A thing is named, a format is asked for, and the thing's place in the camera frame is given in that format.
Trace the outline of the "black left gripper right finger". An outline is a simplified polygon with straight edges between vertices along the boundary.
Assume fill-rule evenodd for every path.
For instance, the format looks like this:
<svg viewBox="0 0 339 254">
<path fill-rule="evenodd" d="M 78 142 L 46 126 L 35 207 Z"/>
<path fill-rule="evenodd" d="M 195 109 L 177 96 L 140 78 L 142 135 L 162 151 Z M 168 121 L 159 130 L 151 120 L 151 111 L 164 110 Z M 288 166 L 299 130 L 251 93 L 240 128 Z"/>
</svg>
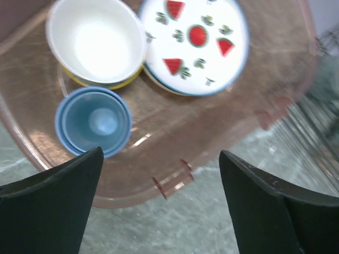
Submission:
<svg viewBox="0 0 339 254">
<path fill-rule="evenodd" d="M 240 253 L 338 253 L 338 198 L 223 150 L 221 180 Z"/>
</svg>

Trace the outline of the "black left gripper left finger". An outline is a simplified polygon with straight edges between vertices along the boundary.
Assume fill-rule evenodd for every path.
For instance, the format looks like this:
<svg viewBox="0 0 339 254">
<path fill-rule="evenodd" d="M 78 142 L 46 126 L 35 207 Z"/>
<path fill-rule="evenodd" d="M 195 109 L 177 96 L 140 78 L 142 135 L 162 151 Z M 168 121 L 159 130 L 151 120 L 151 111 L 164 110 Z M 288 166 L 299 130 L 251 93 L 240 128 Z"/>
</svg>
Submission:
<svg viewBox="0 0 339 254">
<path fill-rule="evenodd" d="M 1 186 L 1 253 L 78 253 L 103 166 L 94 148 Z"/>
</svg>

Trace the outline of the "plain cream bowl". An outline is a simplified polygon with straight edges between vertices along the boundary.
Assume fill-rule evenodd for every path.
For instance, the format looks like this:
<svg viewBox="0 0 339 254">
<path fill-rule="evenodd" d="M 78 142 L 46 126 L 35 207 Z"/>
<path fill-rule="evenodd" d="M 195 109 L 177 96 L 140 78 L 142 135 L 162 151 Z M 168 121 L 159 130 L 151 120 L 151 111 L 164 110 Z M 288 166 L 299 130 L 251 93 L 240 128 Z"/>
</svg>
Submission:
<svg viewBox="0 0 339 254">
<path fill-rule="evenodd" d="M 123 1 L 55 1 L 46 20 L 46 38 L 63 67 L 101 84 L 130 78 L 147 52 L 144 27 Z"/>
</svg>

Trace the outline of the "blue bottom plate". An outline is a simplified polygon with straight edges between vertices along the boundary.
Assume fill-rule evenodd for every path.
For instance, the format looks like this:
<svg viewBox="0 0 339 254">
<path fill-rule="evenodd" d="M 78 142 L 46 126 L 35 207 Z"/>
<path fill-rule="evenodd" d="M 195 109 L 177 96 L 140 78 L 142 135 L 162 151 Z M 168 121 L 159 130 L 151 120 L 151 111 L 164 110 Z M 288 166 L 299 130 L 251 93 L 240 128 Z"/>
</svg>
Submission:
<svg viewBox="0 0 339 254">
<path fill-rule="evenodd" d="M 240 76 L 249 53 L 249 28 L 238 1 L 143 1 L 144 71 L 186 96 L 209 96 Z"/>
</svg>

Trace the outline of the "pink transparent plastic bin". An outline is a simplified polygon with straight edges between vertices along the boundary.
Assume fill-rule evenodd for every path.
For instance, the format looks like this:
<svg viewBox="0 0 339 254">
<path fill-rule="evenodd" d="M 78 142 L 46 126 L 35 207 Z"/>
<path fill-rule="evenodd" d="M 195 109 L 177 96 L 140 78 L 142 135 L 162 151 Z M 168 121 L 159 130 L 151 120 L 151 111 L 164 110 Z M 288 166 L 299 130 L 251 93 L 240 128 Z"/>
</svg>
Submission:
<svg viewBox="0 0 339 254">
<path fill-rule="evenodd" d="M 39 171 L 70 160 L 54 129 L 57 106 L 74 82 L 45 37 L 51 1 L 1 1 L 1 120 Z M 307 1 L 241 1 L 250 29 L 247 65 L 216 95 L 194 98 L 161 89 L 145 74 L 119 90 L 133 114 L 132 136 L 106 159 L 93 204 L 123 208 L 192 181 L 191 172 L 258 126 L 268 128 L 311 83 L 315 29 Z"/>
</svg>

